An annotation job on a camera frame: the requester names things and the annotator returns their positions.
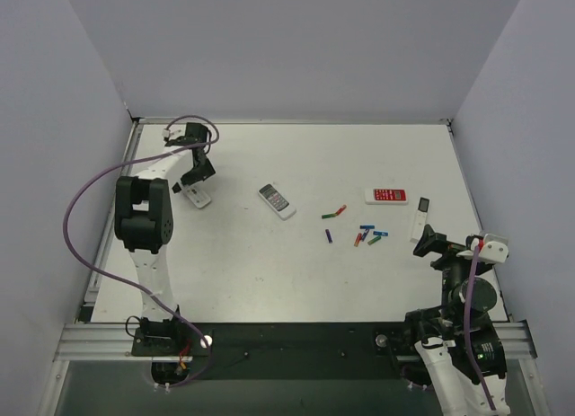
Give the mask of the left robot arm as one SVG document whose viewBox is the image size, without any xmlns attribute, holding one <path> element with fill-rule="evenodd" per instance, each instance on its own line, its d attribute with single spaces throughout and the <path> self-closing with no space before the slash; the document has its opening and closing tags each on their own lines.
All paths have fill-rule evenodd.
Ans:
<svg viewBox="0 0 575 416">
<path fill-rule="evenodd" d="M 134 176 L 116 182 L 114 232 L 134 263 L 142 288 L 142 314 L 134 335 L 136 356 L 188 354 L 192 331 L 178 318 L 167 265 L 174 231 L 172 197 L 215 174 L 205 144 L 210 130 L 189 122 L 164 130 L 161 156 Z"/>
</svg>

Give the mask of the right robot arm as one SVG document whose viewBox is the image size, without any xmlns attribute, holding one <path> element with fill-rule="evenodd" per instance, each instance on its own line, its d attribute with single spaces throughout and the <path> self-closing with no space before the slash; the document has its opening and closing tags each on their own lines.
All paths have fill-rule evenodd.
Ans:
<svg viewBox="0 0 575 416">
<path fill-rule="evenodd" d="M 405 316 L 405 339 L 420 360 L 401 366 L 401 377 L 434 392 L 445 415 L 508 415 L 505 350 L 490 317 L 498 293 L 483 278 L 507 260 L 507 240 L 486 234 L 455 243 L 425 225 L 413 253 L 438 255 L 430 266 L 442 275 L 441 303 Z"/>
</svg>

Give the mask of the beige remote control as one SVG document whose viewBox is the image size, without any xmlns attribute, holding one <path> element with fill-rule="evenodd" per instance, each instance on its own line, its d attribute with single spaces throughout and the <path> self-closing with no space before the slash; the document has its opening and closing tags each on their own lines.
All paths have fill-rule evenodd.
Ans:
<svg viewBox="0 0 575 416">
<path fill-rule="evenodd" d="M 197 209 L 203 209 L 209 205 L 212 199 L 209 195 L 200 188 L 198 184 L 181 185 L 176 183 L 172 187 L 174 194 L 182 194 L 185 196 Z"/>
</svg>

